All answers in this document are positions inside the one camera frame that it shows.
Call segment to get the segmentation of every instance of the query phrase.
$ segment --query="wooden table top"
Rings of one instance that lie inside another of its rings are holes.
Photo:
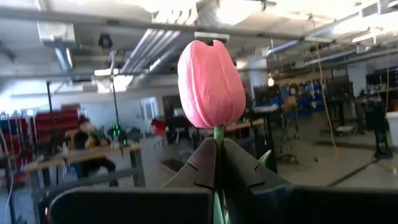
[[[133,144],[132,146],[123,147],[123,151],[140,151],[141,146],[138,143]],[[25,171],[37,171],[44,168],[49,168],[51,166],[60,166],[65,162],[65,159],[68,161],[69,164],[74,164],[77,162],[88,161],[91,159],[98,159],[106,156],[111,156],[114,154],[121,154],[120,149],[111,149],[109,146],[106,147],[96,147],[92,149],[85,149],[85,150],[72,150],[68,151],[68,156],[65,157],[63,153],[59,153],[53,158],[47,161],[33,161],[27,164]]]
[[[261,119],[257,119],[255,121],[252,122],[253,126],[258,126],[258,125],[262,125],[264,124],[264,120]],[[238,124],[230,124],[227,125],[227,127],[225,127],[226,131],[235,131],[238,129],[242,129],[242,128],[249,128],[250,127],[250,122],[246,121],[246,122],[242,122],[242,123],[238,123]],[[195,127],[191,127],[189,128],[189,132],[191,134],[196,134],[197,133],[197,129]],[[205,129],[205,128],[201,128],[199,129],[199,134],[202,135],[208,135],[208,134],[213,134],[214,133],[214,129]]]

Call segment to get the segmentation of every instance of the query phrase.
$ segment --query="person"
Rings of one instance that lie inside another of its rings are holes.
[[[84,150],[92,146],[107,146],[110,144],[108,139],[98,139],[96,136],[90,136],[91,123],[87,118],[79,120],[79,131],[75,134],[73,142],[76,150]],[[100,167],[105,167],[108,172],[115,172],[116,166],[114,162],[107,158],[93,159],[85,161],[75,166],[78,178],[88,177],[90,172],[98,170]],[[117,180],[112,180],[109,183],[110,187],[118,186]]]

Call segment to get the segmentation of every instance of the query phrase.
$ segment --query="floor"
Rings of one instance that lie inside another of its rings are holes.
[[[389,160],[373,161],[373,151],[369,149],[342,148],[334,149],[329,146],[316,146],[313,143],[319,140],[330,140],[330,135],[320,136],[320,129],[326,127],[326,118],[323,113],[313,114],[311,117],[300,118],[299,139],[292,140],[292,150],[298,156],[298,165],[279,165],[279,175],[293,184],[329,186],[336,180],[356,171],[357,174],[349,179],[340,181],[336,187],[398,189],[398,177],[389,169],[398,166],[398,157]],[[172,176],[173,172],[166,169],[160,161],[171,157],[178,157],[180,151],[190,147],[188,141],[181,140],[178,145],[154,147],[160,137],[143,139],[142,161],[147,187],[159,188]],[[373,133],[365,135],[354,134],[335,138],[336,142],[355,142],[361,144],[374,144]],[[120,169],[128,166],[128,158],[120,156],[111,158]],[[120,180],[121,187],[132,187],[132,179]],[[15,192],[16,210],[18,214],[33,224],[32,205],[29,189]],[[7,195],[0,194],[0,205],[5,206]],[[5,209],[0,210],[0,223],[8,223]]]

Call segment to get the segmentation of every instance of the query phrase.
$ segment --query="ceiling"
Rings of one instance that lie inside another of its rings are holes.
[[[202,0],[198,3],[199,15],[211,0]],[[142,7],[131,3],[134,0],[2,0],[0,7],[14,7],[18,9],[33,9],[51,12],[70,12],[74,14],[88,14],[101,17],[117,17],[121,19],[131,19],[150,22],[151,14]],[[223,26],[229,29],[256,30],[268,32],[274,36],[279,34],[290,34],[296,36],[306,36],[319,27],[332,24],[339,19],[358,12],[363,5],[369,4],[370,0],[273,0],[274,7],[267,7],[264,12],[255,12],[242,22],[234,26]],[[20,75],[43,75],[63,73],[59,66],[58,59],[52,47],[46,47],[39,40],[36,21],[15,20],[0,18],[0,42],[5,49],[10,50],[14,55],[14,61],[0,54],[0,76]],[[137,47],[142,36],[146,33],[145,29],[133,29],[113,26],[91,26],[88,24],[74,24],[76,47],[72,49],[72,60],[75,64],[74,72],[92,71],[98,68],[105,68],[108,65],[108,56],[112,50],[123,50],[125,57],[119,57],[121,63],[125,61],[129,54]],[[109,34],[113,41],[111,49],[101,49],[98,47],[100,34]],[[326,36],[331,39],[338,39],[343,42],[351,42],[351,39],[358,34],[352,29],[346,32],[327,32]],[[173,43],[182,43],[186,40],[176,39]],[[244,58],[255,52],[256,49],[271,49],[289,42],[289,40],[271,39],[265,37],[240,37],[231,35],[226,44],[232,58]],[[297,44],[289,50],[271,54],[268,56],[271,67],[281,67],[289,65],[300,59],[315,59],[316,55],[312,52],[303,56],[303,52],[309,51],[313,42],[303,42]],[[337,54],[354,47],[351,44],[341,44],[338,47],[324,49],[321,56]],[[164,73],[170,71],[170,67],[175,66],[179,51],[173,52],[174,59],[165,65]]]

